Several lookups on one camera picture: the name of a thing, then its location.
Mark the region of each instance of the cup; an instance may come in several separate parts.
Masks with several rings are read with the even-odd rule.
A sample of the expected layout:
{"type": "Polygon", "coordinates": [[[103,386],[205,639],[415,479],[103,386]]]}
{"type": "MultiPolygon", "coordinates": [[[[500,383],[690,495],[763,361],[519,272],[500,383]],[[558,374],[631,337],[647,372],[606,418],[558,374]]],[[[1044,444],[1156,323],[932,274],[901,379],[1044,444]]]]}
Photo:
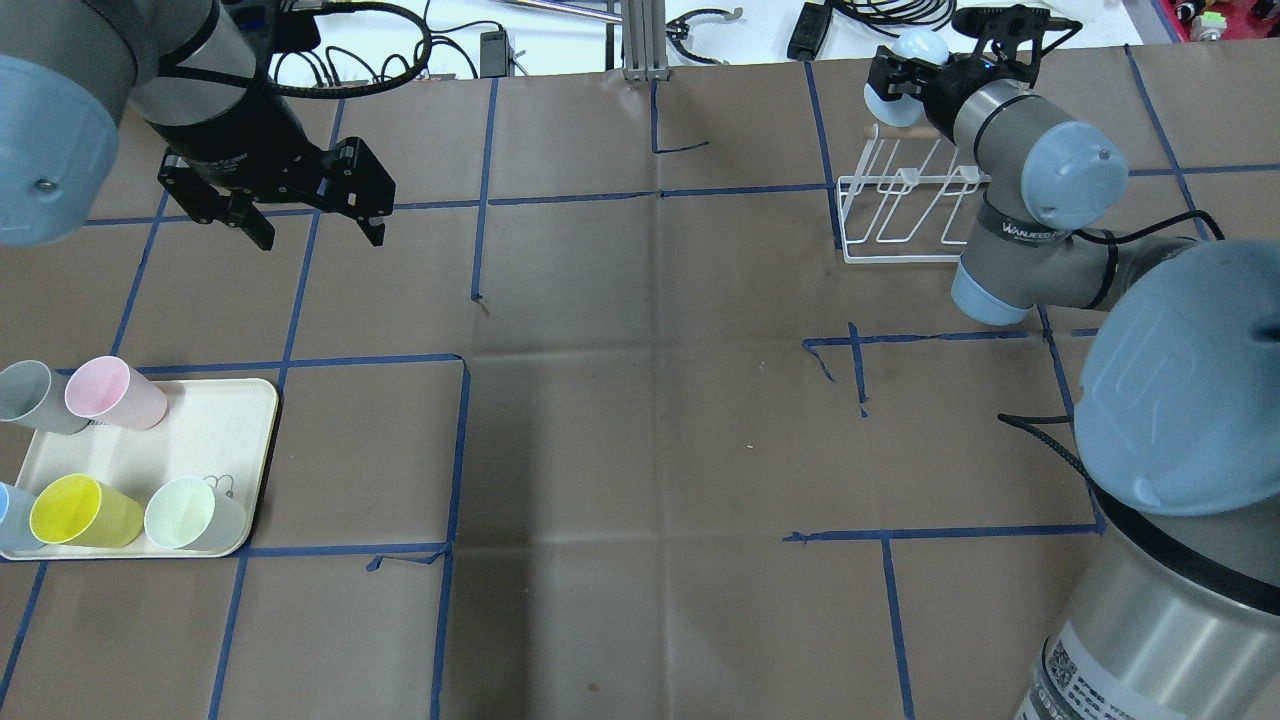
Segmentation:
{"type": "Polygon", "coordinates": [[[67,407],[81,418],[146,430],[164,419],[169,400],[128,363],[104,355],[72,374],[67,382],[67,407]]]}
{"type": "Polygon", "coordinates": [[[67,409],[67,378],[40,360],[23,360],[0,370],[0,423],[64,436],[84,429],[88,419],[67,409]]]}
{"type": "Polygon", "coordinates": [[[143,527],[151,542],[166,550],[224,551],[244,533],[247,518],[230,491],[200,478],[169,480],[151,496],[143,527]]]}
{"type": "Polygon", "coordinates": [[[124,547],[142,532],[142,506],[88,475],[63,475],[31,509],[31,533],[49,544],[124,547]]]}
{"type": "Polygon", "coordinates": [[[36,496],[29,492],[0,483],[0,550],[26,552],[45,546],[31,533],[31,506],[35,502],[36,496]]]}

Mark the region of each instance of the pink cup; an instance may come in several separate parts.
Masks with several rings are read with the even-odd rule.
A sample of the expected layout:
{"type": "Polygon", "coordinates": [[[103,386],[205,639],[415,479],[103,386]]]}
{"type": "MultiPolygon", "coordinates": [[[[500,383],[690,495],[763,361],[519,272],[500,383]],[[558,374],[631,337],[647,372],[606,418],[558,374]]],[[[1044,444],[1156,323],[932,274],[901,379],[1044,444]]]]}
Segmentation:
{"type": "Polygon", "coordinates": [[[155,427],[169,410],[160,388],[113,355],[81,365],[67,380],[65,400],[81,418],[133,430],[155,427]]]}

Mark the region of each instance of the yellow cup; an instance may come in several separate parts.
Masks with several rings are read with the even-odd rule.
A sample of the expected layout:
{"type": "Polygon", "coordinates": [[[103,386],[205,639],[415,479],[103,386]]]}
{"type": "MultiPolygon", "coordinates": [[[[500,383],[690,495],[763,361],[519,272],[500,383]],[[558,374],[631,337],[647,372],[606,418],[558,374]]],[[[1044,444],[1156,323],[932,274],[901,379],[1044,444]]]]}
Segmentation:
{"type": "Polygon", "coordinates": [[[49,544],[124,547],[142,532],[142,506],[88,475],[52,482],[31,509],[31,533],[49,544]]]}

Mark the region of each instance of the blue cup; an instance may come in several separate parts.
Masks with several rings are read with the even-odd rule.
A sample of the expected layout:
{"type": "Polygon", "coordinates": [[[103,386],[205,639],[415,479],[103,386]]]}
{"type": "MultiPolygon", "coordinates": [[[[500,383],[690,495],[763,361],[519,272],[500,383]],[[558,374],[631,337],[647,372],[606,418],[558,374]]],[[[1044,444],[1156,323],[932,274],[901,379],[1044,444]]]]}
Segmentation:
{"type": "Polygon", "coordinates": [[[5,552],[31,552],[45,543],[31,534],[31,506],[36,496],[13,486],[0,483],[0,550],[5,552]]]}

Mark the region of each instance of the tray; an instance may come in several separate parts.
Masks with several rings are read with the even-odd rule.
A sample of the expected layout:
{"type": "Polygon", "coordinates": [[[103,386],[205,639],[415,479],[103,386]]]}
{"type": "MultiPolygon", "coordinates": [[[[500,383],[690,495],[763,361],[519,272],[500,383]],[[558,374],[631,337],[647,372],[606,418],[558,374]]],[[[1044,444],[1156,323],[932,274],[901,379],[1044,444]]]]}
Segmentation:
{"type": "Polygon", "coordinates": [[[207,478],[244,506],[244,534],[225,550],[157,547],[142,533],[119,548],[46,544],[29,552],[0,552],[9,560],[97,560],[110,557],[221,557],[244,544],[253,525],[259,487],[275,428],[279,395],[259,378],[156,382],[169,413],[150,430],[90,425],[73,436],[37,430],[14,484],[32,495],[70,473],[84,473],[146,507],[165,482],[207,478]]]}

